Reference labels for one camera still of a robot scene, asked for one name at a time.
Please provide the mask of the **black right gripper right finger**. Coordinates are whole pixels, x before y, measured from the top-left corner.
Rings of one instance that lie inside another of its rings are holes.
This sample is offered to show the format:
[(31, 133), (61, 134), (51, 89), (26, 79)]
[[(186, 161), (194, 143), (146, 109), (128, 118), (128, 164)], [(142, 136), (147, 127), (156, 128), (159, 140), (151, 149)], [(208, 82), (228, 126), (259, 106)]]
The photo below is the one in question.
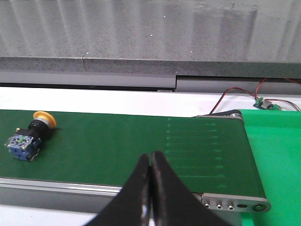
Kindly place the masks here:
[(195, 198), (164, 154), (152, 153), (152, 201), (157, 226), (229, 226)]

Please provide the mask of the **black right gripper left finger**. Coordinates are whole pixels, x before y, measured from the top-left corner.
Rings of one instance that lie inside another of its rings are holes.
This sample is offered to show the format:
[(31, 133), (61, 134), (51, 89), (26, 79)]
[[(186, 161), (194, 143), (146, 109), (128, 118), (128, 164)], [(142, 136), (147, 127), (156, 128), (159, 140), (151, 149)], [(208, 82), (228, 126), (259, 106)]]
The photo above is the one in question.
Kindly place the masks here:
[(147, 226), (150, 220), (149, 156), (142, 154), (120, 192), (87, 226)]

